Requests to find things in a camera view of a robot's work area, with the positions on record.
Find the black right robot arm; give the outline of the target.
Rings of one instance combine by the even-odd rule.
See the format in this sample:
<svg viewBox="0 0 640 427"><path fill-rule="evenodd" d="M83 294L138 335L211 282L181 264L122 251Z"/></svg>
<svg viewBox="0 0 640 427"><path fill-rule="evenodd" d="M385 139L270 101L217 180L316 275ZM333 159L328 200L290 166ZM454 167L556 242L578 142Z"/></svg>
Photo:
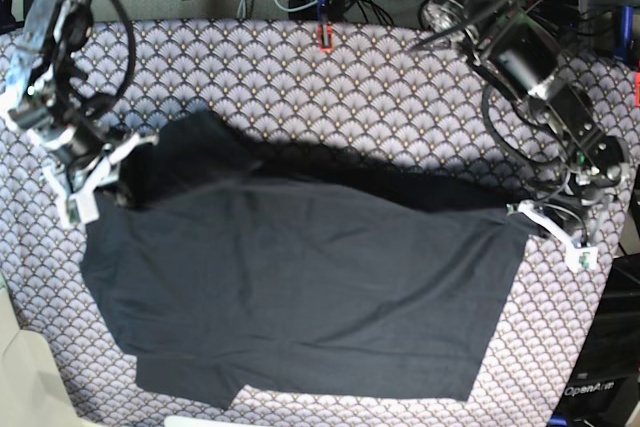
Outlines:
<svg viewBox="0 0 640 427"><path fill-rule="evenodd" d="M124 24L128 53L120 86L113 94L84 96L73 79L86 80L72 58L88 41L94 25L92 0L33 0L26 15L1 91L1 118L17 134L55 159L42 173L55 194L65 228L99 218L96 192L127 195L121 165L138 147L157 142L100 125L102 116L124 96L134 78L134 30L120 0L109 0Z"/></svg>

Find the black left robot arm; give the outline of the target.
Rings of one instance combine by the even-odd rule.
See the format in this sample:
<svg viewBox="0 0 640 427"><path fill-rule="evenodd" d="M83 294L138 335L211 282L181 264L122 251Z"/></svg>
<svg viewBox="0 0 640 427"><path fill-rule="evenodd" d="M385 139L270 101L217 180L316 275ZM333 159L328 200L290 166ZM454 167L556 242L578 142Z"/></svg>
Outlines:
<svg viewBox="0 0 640 427"><path fill-rule="evenodd" d="M557 169L558 184L536 189L531 200L511 207L545 229L565 248L564 261L574 273L593 270L598 249L596 230L587 224L589 210L608 205L608 190L629 177L626 143L608 135L596 122L591 101L559 74L561 48L532 11L544 0L426 0L421 16L431 37L416 49L448 39L457 44L470 67L486 82L481 100L485 128L505 153L531 169ZM522 121L558 144L550 160L535 160L512 146L494 126L492 91L513 108L526 106Z"/></svg>

